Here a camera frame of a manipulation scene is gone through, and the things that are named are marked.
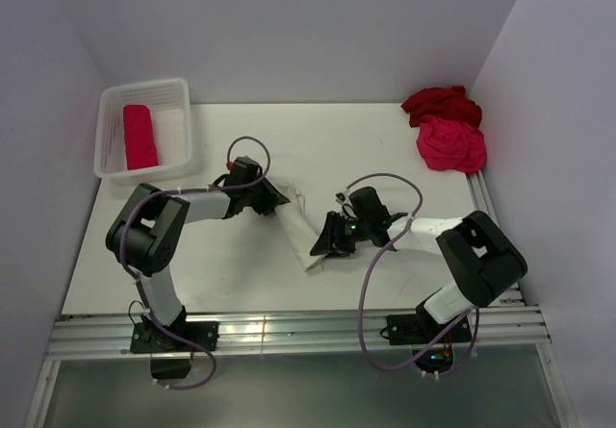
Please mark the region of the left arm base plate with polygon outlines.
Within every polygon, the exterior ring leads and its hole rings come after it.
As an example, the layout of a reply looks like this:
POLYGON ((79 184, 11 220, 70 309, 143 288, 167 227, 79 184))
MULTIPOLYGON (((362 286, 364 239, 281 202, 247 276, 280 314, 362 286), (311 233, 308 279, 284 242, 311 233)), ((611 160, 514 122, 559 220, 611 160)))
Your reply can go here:
POLYGON ((217 321, 188 321, 186 311, 182 310, 170 325, 159 326, 146 311, 135 319, 132 314, 135 304, 141 306, 142 302, 135 300, 128 309, 133 325, 129 353, 150 357, 150 375, 156 384, 179 387, 179 382, 192 370, 196 353, 203 353, 211 360, 212 369, 205 380, 212 379, 218 365, 213 355, 218 344, 217 321))

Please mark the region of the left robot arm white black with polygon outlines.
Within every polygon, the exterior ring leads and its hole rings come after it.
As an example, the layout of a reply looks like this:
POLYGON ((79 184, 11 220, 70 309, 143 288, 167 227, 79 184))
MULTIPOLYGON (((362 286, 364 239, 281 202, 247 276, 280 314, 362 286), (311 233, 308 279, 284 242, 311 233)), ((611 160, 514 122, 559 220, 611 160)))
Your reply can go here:
POLYGON ((249 208, 269 216, 290 200, 247 156, 230 164, 226 174, 199 189, 162 190, 138 185, 109 229, 105 245, 136 282, 146 316, 156 325, 153 339, 165 350, 184 345, 186 308, 179 300, 170 262, 186 225, 224 220, 249 208))

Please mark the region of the white plastic basket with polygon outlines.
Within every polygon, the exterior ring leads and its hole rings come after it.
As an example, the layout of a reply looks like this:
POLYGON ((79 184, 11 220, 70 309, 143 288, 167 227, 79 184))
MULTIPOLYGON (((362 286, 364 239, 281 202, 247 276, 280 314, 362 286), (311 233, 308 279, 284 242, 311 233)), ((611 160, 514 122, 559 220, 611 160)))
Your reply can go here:
POLYGON ((93 171, 121 184, 180 177, 194 162, 189 87, 181 78, 105 89, 93 171))

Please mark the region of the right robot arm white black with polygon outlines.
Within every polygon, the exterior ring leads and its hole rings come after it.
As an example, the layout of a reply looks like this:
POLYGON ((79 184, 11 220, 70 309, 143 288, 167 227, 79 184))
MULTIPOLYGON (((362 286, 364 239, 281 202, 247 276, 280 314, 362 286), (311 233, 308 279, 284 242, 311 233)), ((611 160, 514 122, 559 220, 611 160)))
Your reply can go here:
POLYGON ((451 280, 417 309, 425 340, 439 340, 457 316, 489 306, 528 272, 524 256, 485 212, 453 218, 392 214, 373 187, 340 193, 337 200, 342 209, 326 215, 312 256, 348 257, 359 242, 369 241, 383 253, 424 252, 444 260, 451 280))

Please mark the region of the white t shirt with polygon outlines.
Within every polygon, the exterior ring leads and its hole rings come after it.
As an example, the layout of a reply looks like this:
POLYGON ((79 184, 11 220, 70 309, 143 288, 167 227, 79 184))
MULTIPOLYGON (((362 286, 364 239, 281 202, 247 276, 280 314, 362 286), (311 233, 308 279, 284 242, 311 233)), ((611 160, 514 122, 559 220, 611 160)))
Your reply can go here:
POLYGON ((291 182, 275 182, 274 186, 289 202, 275 209, 275 214, 302 270, 308 275, 323 270, 324 255, 311 255, 318 234, 307 219, 305 196, 291 182))

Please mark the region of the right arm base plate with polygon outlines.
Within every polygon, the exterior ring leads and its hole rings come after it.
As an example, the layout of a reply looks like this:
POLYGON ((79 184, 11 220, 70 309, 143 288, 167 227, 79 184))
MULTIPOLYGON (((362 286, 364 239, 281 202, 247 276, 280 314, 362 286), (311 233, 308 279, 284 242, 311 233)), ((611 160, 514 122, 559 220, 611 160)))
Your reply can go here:
MULTIPOLYGON (((446 324, 436 323, 429 315, 387 315, 386 326, 379 332, 381 338, 390 345, 419 345, 428 344, 446 328, 446 324)), ((472 332, 469 320, 464 318, 455 325, 438 343, 465 343, 470 342, 472 332)))

